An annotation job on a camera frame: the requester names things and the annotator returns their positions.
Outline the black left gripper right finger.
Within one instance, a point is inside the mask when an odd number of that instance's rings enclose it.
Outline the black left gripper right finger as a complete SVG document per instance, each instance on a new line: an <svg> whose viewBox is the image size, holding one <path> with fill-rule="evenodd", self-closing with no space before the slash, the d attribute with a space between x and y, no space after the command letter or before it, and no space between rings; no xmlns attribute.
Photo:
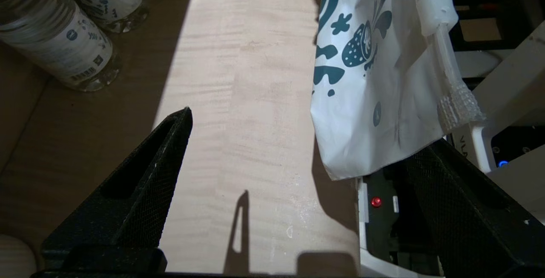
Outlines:
<svg viewBox="0 0 545 278"><path fill-rule="evenodd" d="M544 225L448 142L402 165L447 278L543 278Z"/></svg>

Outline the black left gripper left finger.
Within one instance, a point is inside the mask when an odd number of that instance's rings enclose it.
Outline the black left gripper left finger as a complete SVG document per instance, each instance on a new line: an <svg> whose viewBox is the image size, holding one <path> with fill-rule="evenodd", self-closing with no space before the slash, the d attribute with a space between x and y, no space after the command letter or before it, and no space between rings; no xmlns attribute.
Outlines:
<svg viewBox="0 0 545 278"><path fill-rule="evenodd" d="M158 248L192 131L168 115L42 243L45 272L164 272Z"/></svg>

